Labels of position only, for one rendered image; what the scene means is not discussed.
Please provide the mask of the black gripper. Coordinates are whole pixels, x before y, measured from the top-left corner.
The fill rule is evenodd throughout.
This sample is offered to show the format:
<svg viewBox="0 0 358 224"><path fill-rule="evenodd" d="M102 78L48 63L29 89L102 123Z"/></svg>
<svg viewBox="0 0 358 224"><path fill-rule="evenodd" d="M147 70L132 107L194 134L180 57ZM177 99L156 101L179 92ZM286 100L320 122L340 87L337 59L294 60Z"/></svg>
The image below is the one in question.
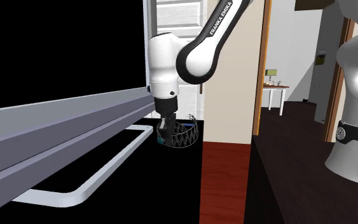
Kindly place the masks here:
<svg viewBox="0 0 358 224"><path fill-rule="evenodd" d="M177 96L169 99L155 97L154 100L155 110L162 117L160 138L164 140L164 143L172 144L172 134L176 127L176 112L178 110Z"/></svg>

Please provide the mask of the white panel door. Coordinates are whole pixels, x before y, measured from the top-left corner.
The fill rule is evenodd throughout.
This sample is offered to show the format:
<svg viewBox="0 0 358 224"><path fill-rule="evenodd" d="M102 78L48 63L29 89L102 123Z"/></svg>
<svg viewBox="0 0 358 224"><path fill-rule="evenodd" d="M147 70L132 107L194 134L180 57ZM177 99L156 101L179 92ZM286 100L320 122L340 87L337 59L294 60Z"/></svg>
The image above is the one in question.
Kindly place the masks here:
<svg viewBox="0 0 358 224"><path fill-rule="evenodd" d="M158 33L171 32L185 42L199 35L207 19L207 0L156 0L156 9ZM177 118L203 120L203 114L202 86L179 79Z"/></svg>

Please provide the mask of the white table with red top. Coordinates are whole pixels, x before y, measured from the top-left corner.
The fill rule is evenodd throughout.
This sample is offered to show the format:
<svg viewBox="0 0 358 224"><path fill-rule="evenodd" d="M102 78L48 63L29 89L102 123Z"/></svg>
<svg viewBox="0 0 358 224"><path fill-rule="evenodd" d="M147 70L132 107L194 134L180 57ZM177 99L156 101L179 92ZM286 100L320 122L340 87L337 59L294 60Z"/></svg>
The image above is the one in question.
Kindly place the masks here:
<svg viewBox="0 0 358 224"><path fill-rule="evenodd" d="M286 96L286 90L289 86L281 85L281 81L274 82L272 76L277 75L276 69L266 69L265 76L268 77L268 81L263 82L263 90L268 91L268 109L272 108L272 100L274 91L280 91L280 106L279 106L279 115L282 116L284 110L284 102Z"/></svg>

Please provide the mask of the dark robot stand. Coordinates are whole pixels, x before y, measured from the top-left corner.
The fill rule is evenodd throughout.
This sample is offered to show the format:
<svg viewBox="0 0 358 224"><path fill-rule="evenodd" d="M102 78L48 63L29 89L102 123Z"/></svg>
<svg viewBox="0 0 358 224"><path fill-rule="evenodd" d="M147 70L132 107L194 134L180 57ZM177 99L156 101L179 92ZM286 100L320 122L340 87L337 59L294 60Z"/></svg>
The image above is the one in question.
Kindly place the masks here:
<svg viewBox="0 0 358 224"><path fill-rule="evenodd" d="M358 224L358 183L326 166L316 105L284 103L261 110L252 137L244 224Z"/></svg>

